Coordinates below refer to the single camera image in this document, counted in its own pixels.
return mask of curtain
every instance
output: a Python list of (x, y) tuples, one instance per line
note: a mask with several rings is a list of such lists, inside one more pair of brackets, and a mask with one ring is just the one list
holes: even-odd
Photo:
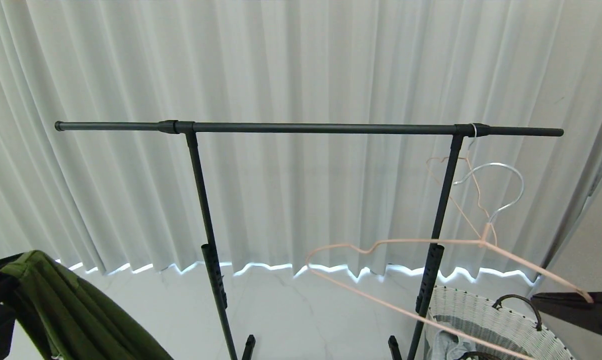
[[(40, 249), (104, 273), (185, 269), (206, 241), (183, 135), (56, 132), (55, 121), (458, 124), (565, 129), (480, 137), (525, 193), (499, 246), (542, 262), (602, 128), (602, 2), (0, 1), (0, 257)], [(199, 134), (219, 257), (305, 264), (348, 242), (429, 238), (450, 136)], [(462, 154), (470, 141), (466, 139)], [(445, 164), (434, 164), (443, 177)], [(467, 173), (459, 162), (457, 178)], [(477, 172), (484, 207), (519, 191)], [(475, 226), (470, 182), (452, 189)], [(450, 203), (442, 239), (476, 237)], [(314, 262), (417, 269), (427, 245)], [(447, 246), (442, 271), (519, 269)]]

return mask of beige wall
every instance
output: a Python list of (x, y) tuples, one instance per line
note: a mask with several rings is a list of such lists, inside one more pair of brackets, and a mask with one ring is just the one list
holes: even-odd
[[(550, 270), (587, 291), (602, 292), (602, 185), (569, 242)], [(545, 280), (540, 292), (566, 292)], [(602, 336), (564, 321), (544, 316), (546, 324), (570, 347), (578, 359), (602, 359)]]

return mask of rack foot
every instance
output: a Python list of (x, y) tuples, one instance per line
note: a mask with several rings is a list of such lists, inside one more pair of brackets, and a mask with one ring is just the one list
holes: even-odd
[(399, 343), (394, 335), (390, 336), (390, 338), (387, 340), (387, 344), (390, 347), (390, 355), (392, 355), (392, 360), (403, 360), (401, 358), (401, 351), (399, 351)]
[(243, 351), (241, 360), (251, 360), (253, 358), (253, 350), (255, 350), (256, 342), (255, 335), (250, 334), (245, 342), (245, 350)]

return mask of olive green garment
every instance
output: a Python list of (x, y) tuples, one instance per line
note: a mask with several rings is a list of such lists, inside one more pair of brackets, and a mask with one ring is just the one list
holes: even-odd
[(43, 251), (24, 253), (1, 272), (19, 280), (4, 303), (43, 358), (171, 360), (114, 301)]

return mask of horizontal rod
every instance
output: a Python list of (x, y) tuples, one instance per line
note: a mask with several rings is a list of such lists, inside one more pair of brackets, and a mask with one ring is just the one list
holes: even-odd
[(397, 134), (397, 135), (518, 135), (531, 137), (560, 137), (563, 129), (543, 127), (498, 127), (483, 123), (457, 125), (413, 125), (377, 123), (253, 123), (253, 122), (194, 122), (166, 120), (159, 122), (63, 122), (54, 128), (66, 130), (129, 130), (164, 133), (314, 133), (314, 134)]

